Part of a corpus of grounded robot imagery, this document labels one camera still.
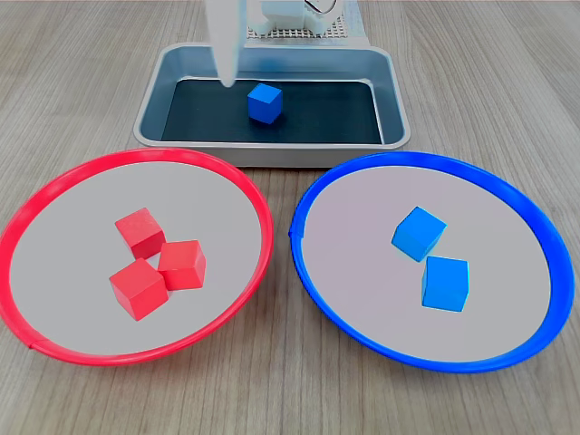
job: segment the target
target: wooden table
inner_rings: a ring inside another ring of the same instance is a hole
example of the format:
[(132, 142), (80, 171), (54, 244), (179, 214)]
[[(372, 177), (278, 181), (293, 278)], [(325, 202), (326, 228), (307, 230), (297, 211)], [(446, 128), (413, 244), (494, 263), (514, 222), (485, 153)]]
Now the wooden table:
[[(459, 158), (529, 195), (580, 264), (580, 4), (361, 3), (393, 56), (406, 150)], [(161, 48), (203, 41), (199, 2), (0, 3), (0, 220), (132, 137)], [(207, 340), (160, 361), (77, 367), (0, 326), (2, 434), (580, 433), (580, 306), (537, 357), (453, 376), (385, 359), (340, 332), (304, 291), (288, 226), (320, 175), (248, 172), (275, 218), (271, 268)]]

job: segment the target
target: tray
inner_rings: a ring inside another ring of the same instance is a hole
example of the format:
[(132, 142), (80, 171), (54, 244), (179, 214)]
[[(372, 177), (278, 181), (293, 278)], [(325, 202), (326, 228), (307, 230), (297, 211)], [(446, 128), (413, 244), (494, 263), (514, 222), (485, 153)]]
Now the tray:
[[(149, 147), (201, 150), (238, 167), (270, 168), (331, 168), (409, 140), (392, 60), (380, 49), (249, 43), (238, 79), (229, 89), (219, 84), (206, 44), (166, 48), (135, 137)], [(247, 117), (247, 94), (258, 82), (284, 91), (276, 125)]]

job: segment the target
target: silver tray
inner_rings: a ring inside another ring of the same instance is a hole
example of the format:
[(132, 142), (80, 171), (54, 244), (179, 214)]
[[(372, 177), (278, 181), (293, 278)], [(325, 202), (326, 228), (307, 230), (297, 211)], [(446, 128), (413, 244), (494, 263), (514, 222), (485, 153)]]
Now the silver tray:
[[(381, 143), (164, 141), (163, 132), (177, 84), (183, 80), (216, 79), (209, 45), (178, 43), (164, 49), (134, 125), (136, 139), (149, 147), (203, 151), (238, 167), (331, 168), (364, 154), (398, 149), (410, 137), (392, 60), (385, 51), (364, 44), (247, 43), (240, 54), (239, 80), (367, 84), (372, 92)], [(387, 129), (390, 134), (383, 134)]]

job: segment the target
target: blue cube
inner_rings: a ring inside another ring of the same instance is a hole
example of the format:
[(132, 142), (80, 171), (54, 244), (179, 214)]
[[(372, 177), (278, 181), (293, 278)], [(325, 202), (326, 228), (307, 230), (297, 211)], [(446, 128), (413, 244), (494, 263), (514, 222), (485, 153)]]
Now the blue cube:
[(271, 124), (282, 113), (282, 91), (260, 83), (247, 95), (250, 118)]
[(420, 262), (435, 247), (446, 227), (447, 224), (416, 207), (395, 229), (391, 243)]
[(463, 311), (469, 295), (469, 264), (464, 260), (428, 256), (423, 274), (422, 304), (428, 308)]

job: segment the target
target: red rim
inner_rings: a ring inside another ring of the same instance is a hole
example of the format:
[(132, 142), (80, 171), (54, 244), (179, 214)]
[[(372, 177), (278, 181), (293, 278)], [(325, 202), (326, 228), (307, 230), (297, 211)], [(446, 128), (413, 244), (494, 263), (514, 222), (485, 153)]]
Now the red rim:
[[(244, 292), (224, 313), (204, 328), (175, 343), (144, 352), (124, 355), (92, 355), (68, 350), (42, 336), (26, 322), (18, 311), (12, 297), (12, 289), (10, 288), (10, 266), (15, 248), (20, 237), (40, 212), (68, 189), (106, 170), (146, 161), (170, 161), (197, 166), (216, 172), (238, 186), (254, 206), (262, 231), (262, 248), (256, 270)], [(272, 257), (273, 246), (274, 225), (272, 213), (266, 199), (252, 180), (238, 168), (226, 163), (224, 160), (193, 150), (138, 149), (117, 152), (83, 163), (81, 166), (71, 169), (54, 179), (34, 194), (8, 223), (0, 238), (0, 315), (2, 315), (11, 331), (29, 348), (57, 360), (99, 366), (144, 363), (170, 355), (198, 342), (214, 333), (231, 319), (246, 304), (262, 282)]]

